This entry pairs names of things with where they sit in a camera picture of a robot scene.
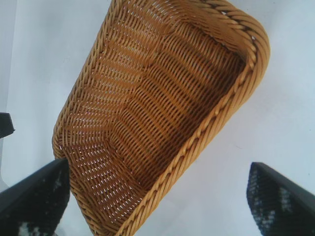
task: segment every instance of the woven basket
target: woven basket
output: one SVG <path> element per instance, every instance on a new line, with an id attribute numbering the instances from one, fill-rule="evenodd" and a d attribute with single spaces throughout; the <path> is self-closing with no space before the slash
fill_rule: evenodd
<path id="1" fill-rule="evenodd" d="M 96 236 L 133 235 L 258 86 L 268 37 L 224 0 L 113 0 L 54 129 Z"/>

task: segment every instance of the white backdrop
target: white backdrop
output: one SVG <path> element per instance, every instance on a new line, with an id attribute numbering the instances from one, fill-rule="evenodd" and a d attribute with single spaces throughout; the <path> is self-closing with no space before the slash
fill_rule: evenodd
<path id="1" fill-rule="evenodd" d="M 266 28 L 272 55 L 252 98 L 184 173 L 137 236 L 258 236 L 246 201 L 250 163 L 264 162 L 315 193 L 314 0 L 232 0 Z M 18 0 L 4 140 L 9 185 L 53 160 L 57 116 L 109 0 Z M 71 197 L 59 236 L 89 236 Z"/>

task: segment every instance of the black object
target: black object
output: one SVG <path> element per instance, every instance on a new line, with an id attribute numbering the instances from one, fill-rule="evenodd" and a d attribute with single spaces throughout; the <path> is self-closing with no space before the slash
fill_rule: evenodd
<path id="1" fill-rule="evenodd" d="M 0 113 L 0 139 L 13 134 L 14 128 L 9 113 Z"/>
<path id="2" fill-rule="evenodd" d="M 252 163 L 247 201 L 264 236 L 315 236 L 315 196 L 263 163 Z"/>
<path id="3" fill-rule="evenodd" d="M 0 235 L 52 236 L 69 196 L 68 161 L 55 160 L 0 193 Z"/>

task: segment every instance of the white table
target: white table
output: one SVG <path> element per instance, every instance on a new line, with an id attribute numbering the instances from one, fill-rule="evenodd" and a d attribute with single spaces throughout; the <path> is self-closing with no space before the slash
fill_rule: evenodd
<path id="1" fill-rule="evenodd" d="M 272 55 L 252 98 L 185 172 L 138 236 L 259 236 L 246 201 L 250 163 L 264 162 L 315 193 L 314 0 L 232 0 L 257 18 Z M 57 116 L 109 0 L 18 0 L 1 173 L 13 185 L 54 159 Z M 59 236 L 91 235 L 71 197 Z"/>

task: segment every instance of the wicker weave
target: wicker weave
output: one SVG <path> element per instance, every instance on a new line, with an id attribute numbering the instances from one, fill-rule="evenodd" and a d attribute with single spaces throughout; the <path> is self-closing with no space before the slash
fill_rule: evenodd
<path id="1" fill-rule="evenodd" d="M 258 86 L 268 37 L 224 0 L 113 0 L 54 129 L 96 236 L 133 235 Z"/>

